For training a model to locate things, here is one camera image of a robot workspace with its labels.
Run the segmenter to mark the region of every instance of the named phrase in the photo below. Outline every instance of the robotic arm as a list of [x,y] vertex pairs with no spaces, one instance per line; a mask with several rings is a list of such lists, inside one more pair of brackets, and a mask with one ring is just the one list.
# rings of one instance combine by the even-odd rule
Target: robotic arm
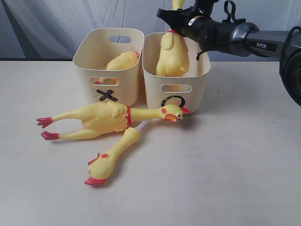
[[291,98],[301,106],[301,27],[293,27],[290,31],[260,31],[246,19],[235,18],[236,5],[231,0],[224,4],[227,19],[217,22],[210,16],[214,3],[218,1],[195,0],[194,6],[188,9],[159,9],[157,17],[181,36],[199,44],[202,51],[198,53],[197,60],[207,51],[278,59],[282,82]]

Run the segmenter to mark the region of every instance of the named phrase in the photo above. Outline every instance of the rubber chicken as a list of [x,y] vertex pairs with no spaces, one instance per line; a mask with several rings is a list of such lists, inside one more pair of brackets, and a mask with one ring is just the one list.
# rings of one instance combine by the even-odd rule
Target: rubber chicken
[[[125,52],[120,54],[118,57],[112,59],[106,66],[106,70],[125,70],[128,68],[131,68],[135,66],[135,64],[138,62],[140,57],[140,54],[137,52]],[[100,78],[97,82],[94,84],[103,84],[106,78]],[[114,78],[110,78],[110,80],[117,84],[118,80]]]
[[[184,0],[173,0],[172,9],[183,8]],[[183,36],[173,30],[167,31],[161,39],[157,76],[182,77],[189,70],[188,48]]]
[[141,129],[148,123],[143,121],[136,128],[129,127],[125,130],[121,140],[110,150],[100,154],[88,162],[88,173],[90,177],[85,181],[86,185],[99,185],[107,180],[115,168],[118,157],[140,138]]
[[165,121],[178,121],[189,110],[177,105],[166,105],[158,109],[136,109],[113,101],[95,102],[79,109],[59,114],[54,117],[37,119],[38,125],[45,128],[62,119],[78,119],[84,129],[70,133],[58,134],[42,132],[45,140],[57,139],[92,139],[102,134],[124,131],[135,121],[159,118]]

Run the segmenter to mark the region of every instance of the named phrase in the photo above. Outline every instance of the white table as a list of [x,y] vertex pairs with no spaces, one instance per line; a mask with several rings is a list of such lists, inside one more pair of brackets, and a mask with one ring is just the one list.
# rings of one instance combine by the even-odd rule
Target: white table
[[1,226],[301,225],[301,108],[278,63],[213,62],[200,110],[149,124],[98,188],[87,163],[122,133],[52,142],[35,121],[86,104],[74,70],[0,62]]

